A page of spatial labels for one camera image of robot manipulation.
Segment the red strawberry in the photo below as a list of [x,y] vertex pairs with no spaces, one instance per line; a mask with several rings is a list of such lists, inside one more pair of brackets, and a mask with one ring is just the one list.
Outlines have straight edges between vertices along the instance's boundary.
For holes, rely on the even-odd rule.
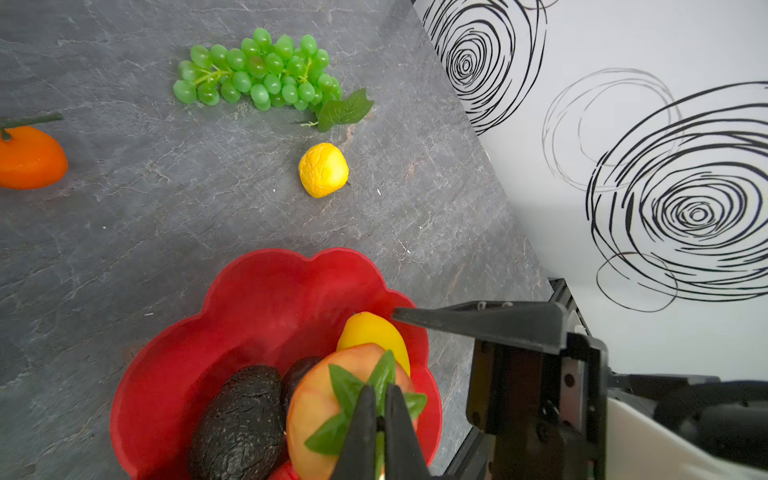
[[374,389],[376,412],[384,414],[387,386],[403,391],[412,425],[430,405],[396,361],[375,343],[338,350],[313,366],[296,386],[286,417],[292,467],[300,479],[328,479],[336,466],[363,386]]

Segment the yellow pear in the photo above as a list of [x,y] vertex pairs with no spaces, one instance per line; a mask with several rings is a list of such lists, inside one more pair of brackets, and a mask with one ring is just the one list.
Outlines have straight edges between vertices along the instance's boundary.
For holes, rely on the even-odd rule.
[[306,192],[313,198],[323,198],[347,184],[350,169],[338,147],[320,143],[302,156],[298,172]]

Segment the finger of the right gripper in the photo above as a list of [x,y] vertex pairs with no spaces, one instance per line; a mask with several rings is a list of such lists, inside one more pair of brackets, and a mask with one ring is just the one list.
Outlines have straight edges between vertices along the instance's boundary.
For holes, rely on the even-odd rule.
[[558,354],[567,346],[567,313],[554,302],[474,301],[440,309],[397,308],[392,318],[426,329]]

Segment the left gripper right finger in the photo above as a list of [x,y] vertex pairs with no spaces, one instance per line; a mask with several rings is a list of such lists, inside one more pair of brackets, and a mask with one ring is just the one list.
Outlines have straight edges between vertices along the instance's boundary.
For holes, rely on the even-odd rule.
[[402,390],[389,385],[384,410],[385,478],[389,480],[429,480],[431,474]]

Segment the red flower-shaped fruit bowl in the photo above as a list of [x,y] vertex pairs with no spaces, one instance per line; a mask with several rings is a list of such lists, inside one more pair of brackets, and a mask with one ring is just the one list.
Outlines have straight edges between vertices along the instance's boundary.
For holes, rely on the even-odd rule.
[[201,416],[237,371],[280,372],[333,353],[358,312],[390,317],[410,307],[360,252],[331,248],[312,257],[262,249],[227,265],[202,310],[151,340],[124,374],[111,410],[112,445],[133,479],[186,479]]

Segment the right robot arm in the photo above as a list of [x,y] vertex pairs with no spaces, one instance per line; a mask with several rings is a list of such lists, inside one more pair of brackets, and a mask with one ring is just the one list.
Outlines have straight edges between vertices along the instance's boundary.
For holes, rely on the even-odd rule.
[[399,308],[396,321],[474,340],[471,431],[456,479],[763,479],[767,385],[618,374],[556,302]]

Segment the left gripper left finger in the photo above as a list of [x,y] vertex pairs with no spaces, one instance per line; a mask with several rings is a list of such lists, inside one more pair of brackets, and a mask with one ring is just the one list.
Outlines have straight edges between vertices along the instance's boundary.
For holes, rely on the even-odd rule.
[[376,479],[377,409],[374,389],[360,391],[331,480]]

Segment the dark avocado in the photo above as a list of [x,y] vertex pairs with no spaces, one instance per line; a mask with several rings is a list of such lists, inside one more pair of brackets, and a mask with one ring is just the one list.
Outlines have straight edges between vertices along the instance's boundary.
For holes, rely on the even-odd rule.
[[267,479],[283,459],[281,377],[268,365],[236,372],[206,407],[189,453],[192,479]]

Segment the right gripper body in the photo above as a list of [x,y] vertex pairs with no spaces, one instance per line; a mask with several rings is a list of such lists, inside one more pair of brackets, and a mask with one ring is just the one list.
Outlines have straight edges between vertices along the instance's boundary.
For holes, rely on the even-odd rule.
[[552,353],[476,341],[466,417],[493,439],[490,478],[606,478],[607,360],[577,333]]

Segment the yellow lemon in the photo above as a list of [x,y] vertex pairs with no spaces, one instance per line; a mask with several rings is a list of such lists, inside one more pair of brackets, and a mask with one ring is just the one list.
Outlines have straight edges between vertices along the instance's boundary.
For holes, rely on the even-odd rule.
[[411,376],[411,364],[406,343],[399,330],[387,319],[370,312],[352,315],[342,330],[337,342],[337,350],[376,344],[385,351],[391,350],[395,360]]

